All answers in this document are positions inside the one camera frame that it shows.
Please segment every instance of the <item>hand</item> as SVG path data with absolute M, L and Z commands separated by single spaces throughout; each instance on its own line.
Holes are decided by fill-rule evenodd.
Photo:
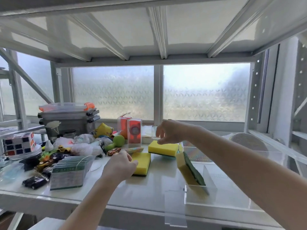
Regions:
M 137 165 L 138 161 L 132 161 L 131 156 L 125 150 L 121 150 L 114 154 L 104 166 L 101 178 L 117 187 L 122 181 L 132 176 Z
M 158 140 L 158 144 L 179 143 L 187 140 L 191 126 L 191 124 L 175 120 L 163 120 L 156 130 L 156 137 L 161 138 Z

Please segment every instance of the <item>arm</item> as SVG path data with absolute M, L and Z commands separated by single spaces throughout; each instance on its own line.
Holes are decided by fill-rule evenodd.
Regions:
M 132 162 L 126 151 L 113 155 L 105 165 L 101 178 L 59 230 L 96 230 L 116 187 L 131 177 L 137 165 L 138 162 Z
M 205 153 L 285 229 L 306 229 L 307 181 L 295 172 L 202 127 L 163 121 L 160 144 L 187 140 Z

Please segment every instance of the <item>stacked plastic containers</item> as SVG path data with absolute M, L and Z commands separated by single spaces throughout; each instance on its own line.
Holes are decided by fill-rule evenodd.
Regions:
M 39 106 L 42 112 L 38 113 L 39 123 L 47 126 L 49 122 L 59 121 L 58 127 L 46 127 L 48 139 L 56 137 L 81 134 L 89 134 L 95 129 L 95 122 L 100 119 L 99 110 L 93 103 L 52 103 Z

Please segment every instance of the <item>black toy car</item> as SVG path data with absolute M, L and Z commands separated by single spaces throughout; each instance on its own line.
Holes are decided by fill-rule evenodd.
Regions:
M 22 184 L 25 186 L 25 187 L 29 187 L 29 188 L 32 188 L 32 189 L 38 189 L 40 187 L 42 187 L 43 185 L 45 185 L 47 183 L 47 180 L 44 179 L 44 178 L 40 178 L 38 176 L 33 176 L 27 180 L 24 180 L 22 182 Z

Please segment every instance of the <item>rubik's cube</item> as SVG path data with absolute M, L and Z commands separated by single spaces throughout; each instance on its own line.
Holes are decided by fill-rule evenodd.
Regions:
M 14 156 L 34 151 L 36 142 L 33 132 L 27 132 L 3 139 L 3 146 L 7 156 Z

